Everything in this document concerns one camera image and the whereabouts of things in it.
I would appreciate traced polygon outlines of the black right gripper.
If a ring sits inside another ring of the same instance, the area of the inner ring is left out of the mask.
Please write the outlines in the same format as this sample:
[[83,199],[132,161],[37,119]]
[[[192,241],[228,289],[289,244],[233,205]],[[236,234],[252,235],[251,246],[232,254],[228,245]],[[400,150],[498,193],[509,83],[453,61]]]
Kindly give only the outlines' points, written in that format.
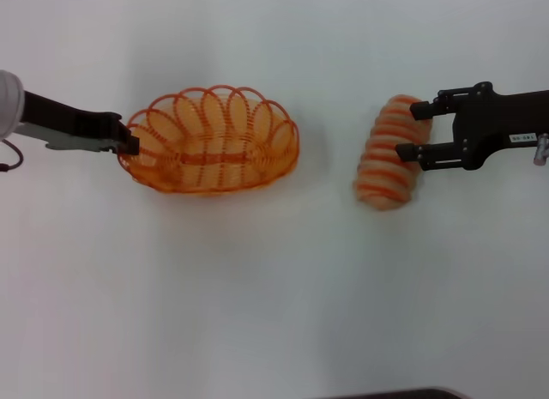
[[498,151],[548,146],[547,91],[502,95],[490,82],[482,82],[464,95],[460,88],[440,90],[432,102],[410,105],[410,112],[415,120],[455,113],[455,144],[395,146],[402,162],[417,162],[423,171],[477,170]]

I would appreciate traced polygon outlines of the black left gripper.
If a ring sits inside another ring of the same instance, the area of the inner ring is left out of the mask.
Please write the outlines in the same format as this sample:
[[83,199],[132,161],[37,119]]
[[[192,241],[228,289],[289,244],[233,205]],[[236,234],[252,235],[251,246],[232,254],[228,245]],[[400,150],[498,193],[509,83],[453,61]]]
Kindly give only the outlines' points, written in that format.
[[48,148],[114,148],[116,154],[138,155],[140,140],[114,112],[89,112],[25,92],[21,134]]

